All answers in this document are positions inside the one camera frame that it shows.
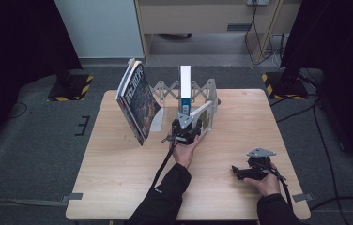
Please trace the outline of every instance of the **power strip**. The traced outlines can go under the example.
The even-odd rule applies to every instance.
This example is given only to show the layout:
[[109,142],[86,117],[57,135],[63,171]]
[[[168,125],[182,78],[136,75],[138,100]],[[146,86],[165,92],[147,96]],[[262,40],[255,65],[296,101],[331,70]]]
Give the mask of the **power strip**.
[[247,5],[267,6],[269,5],[269,0],[247,0]]

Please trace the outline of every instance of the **black jacket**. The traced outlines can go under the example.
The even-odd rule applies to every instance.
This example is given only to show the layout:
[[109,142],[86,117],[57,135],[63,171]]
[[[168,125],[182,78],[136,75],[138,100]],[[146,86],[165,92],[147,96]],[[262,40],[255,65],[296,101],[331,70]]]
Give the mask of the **black jacket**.
[[[127,221],[127,225],[174,224],[182,204],[182,194],[191,182],[185,167],[175,164],[161,184],[151,189]],[[293,210],[280,194],[262,197],[257,213],[261,225],[300,224]]]

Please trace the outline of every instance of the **white wall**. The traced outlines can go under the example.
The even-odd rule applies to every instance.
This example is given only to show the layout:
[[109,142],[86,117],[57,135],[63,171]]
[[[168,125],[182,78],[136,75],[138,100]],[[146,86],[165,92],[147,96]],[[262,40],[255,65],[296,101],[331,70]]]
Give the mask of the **white wall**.
[[55,0],[80,58],[144,58],[133,0]]

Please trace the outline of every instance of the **black tape mark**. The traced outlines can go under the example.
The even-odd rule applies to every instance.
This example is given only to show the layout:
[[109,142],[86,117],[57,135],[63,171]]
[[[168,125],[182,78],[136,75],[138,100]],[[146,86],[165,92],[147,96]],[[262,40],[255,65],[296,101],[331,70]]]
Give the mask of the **black tape mark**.
[[84,124],[79,124],[78,126],[79,127],[83,127],[83,130],[79,134],[74,134],[75,136],[84,136],[86,126],[88,126],[89,118],[91,118],[91,116],[89,116],[89,115],[84,116],[83,115],[82,118],[85,119],[85,123]]

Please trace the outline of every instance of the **hand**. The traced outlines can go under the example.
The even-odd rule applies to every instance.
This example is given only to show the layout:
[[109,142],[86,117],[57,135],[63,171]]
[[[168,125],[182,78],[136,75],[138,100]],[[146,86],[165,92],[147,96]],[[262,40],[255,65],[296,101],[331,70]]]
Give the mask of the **hand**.
[[173,152],[176,163],[184,166],[186,169],[189,168],[193,159],[193,152],[197,144],[199,144],[199,136],[194,138],[194,142],[187,145],[183,143],[177,143]]
[[[272,162],[270,162],[270,164],[273,169],[276,169],[275,165]],[[261,195],[264,197],[271,195],[271,194],[276,194],[276,193],[280,194],[279,180],[272,173],[269,173],[262,180],[254,180],[251,178],[244,178],[243,182],[256,187],[258,189],[259,193],[261,193]]]

